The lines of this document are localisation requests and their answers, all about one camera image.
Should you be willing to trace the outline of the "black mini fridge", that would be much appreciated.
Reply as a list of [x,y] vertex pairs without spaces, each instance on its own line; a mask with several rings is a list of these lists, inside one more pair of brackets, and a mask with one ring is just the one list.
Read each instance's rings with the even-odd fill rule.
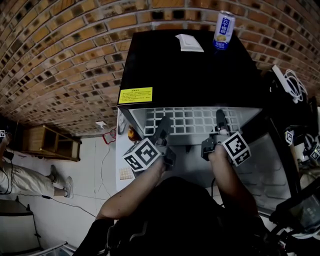
[[[176,35],[193,36],[204,52],[181,51]],[[120,91],[152,87],[152,101],[117,103],[126,120],[142,137],[137,124],[149,108],[219,107],[231,133],[257,116],[265,107],[262,78],[237,36],[226,50],[213,45],[214,33],[204,30],[154,30],[132,36]],[[210,134],[168,135],[167,145],[176,154],[170,176],[209,187],[214,175],[201,157],[201,143]]]

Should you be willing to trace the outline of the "white wire fridge shelf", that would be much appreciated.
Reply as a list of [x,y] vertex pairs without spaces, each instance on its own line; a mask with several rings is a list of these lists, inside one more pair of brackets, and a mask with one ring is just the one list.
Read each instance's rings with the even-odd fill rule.
[[169,118],[170,135],[208,134],[218,131],[219,107],[158,107],[142,110],[137,125],[145,136],[151,136],[163,117]]

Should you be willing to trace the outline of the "person's left forearm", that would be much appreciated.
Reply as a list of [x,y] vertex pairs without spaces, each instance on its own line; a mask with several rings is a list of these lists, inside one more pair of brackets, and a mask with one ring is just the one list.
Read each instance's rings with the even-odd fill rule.
[[119,220],[130,216],[160,182],[165,169],[160,156],[128,186],[110,197],[100,208],[96,219]]

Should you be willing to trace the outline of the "black side stand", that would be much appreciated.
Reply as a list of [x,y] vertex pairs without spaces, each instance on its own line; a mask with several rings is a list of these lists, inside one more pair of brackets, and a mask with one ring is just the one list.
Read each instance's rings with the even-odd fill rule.
[[302,101],[294,103],[293,97],[285,92],[273,71],[266,72],[263,81],[268,92],[269,112],[277,127],[281,130],[302,129],[305,133],[318,133],[318,109],[314,96],[304,96]]

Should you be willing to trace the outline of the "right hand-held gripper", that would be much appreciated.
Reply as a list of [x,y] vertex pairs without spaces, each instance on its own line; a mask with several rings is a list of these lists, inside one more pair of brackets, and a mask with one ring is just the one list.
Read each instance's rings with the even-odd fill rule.
[[209,161],[209,154],[215,151],[216,145],[222,145],[233,164],[236,167],[240,166],[251,157],[248,144],[238,131],[229,136],[229,127],[222,109],[216,111],[216,124],[219,134],[210,134],[201,143],[201,157]]

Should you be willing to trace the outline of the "beige grid pad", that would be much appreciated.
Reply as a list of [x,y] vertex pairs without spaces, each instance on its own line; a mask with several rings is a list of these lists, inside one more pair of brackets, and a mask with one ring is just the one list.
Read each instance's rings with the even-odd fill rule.
[[120,168],[118,171],[119,171],[119,179],[121,181],[131,180],[134,178],[133,171],[130,167]]

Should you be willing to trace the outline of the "white cabinet dark top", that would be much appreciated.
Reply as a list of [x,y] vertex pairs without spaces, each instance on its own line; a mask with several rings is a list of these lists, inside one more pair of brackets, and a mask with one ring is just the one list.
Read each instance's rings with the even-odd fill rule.
[[42,250],[34,214],[19,199],[0,199],[0,255],[21,256]]

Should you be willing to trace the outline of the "white power strip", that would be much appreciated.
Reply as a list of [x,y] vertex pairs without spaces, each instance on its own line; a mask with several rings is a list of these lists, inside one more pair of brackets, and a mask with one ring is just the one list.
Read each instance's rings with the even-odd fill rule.
[[282,74],[281,70],[276,65],[274,65],[272,67],[272,70],[275,73],[275,75],[277,76],[278,80],[280,81],[280,83],[281,83],[283,89],[285,90],[285,92],[289,93],[290,92],[290,86],[287,83],[287,80],[285,79],[285,77]]

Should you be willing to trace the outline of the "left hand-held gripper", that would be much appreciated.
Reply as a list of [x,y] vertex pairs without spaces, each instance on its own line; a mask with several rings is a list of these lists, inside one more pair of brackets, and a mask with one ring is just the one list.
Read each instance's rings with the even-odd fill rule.
[[[156,129],[156,137],[165,139],[171,128],[171,120],[163,116]],[[149,138],[145,138],[134,144],[122,156],[133,172],[147,170],[159,157],[163,158],[167,168],[172,169],[176,162],[176,154],[165,144],[153,144]]]

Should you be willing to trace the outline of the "blue white drink can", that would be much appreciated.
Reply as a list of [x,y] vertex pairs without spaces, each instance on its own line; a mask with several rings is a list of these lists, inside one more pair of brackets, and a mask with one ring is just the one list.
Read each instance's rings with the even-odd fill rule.
[[236,18],[231,12],[225,10],[219,12],[213,38],[213,46],[217,50],[226,50],[229,47],[235,22]]

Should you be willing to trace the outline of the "black monitor on arm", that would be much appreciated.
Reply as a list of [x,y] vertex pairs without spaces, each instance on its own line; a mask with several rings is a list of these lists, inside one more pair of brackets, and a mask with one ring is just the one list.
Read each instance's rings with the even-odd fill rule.
[[320,230],[320,195],[289,198],[277,205],[272,220],[299,233],[312,234]]

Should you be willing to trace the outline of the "white printed plastic package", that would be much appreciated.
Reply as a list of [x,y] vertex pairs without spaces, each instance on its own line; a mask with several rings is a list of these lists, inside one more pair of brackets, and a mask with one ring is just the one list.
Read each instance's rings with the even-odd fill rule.
[[125,132],[127,126],[127,119],[124,114],[118,110],[117,114],[117,134],[122,135]]

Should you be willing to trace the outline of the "person's black shirt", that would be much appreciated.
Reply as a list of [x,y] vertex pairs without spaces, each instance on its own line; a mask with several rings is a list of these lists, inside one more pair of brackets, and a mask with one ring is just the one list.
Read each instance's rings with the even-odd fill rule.
[[73,256],[287,256],[259,216],[170,177],[129,216],[92,223]]

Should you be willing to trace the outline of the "white flat card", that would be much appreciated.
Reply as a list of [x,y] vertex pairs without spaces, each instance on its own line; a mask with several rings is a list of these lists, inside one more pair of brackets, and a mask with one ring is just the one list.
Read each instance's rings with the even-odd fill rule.
[[175,36],[180,43],[180,50],[182,52],[200,52],[204,50],[194,36],[188,34],[178,34]]

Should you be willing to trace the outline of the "yellow warning sticker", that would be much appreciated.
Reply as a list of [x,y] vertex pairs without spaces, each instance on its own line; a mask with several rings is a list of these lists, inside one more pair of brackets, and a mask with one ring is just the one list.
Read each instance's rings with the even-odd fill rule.
[[153,98],[153,88],[130,88],[122,89],[119,94],[119,104],[151,102]]

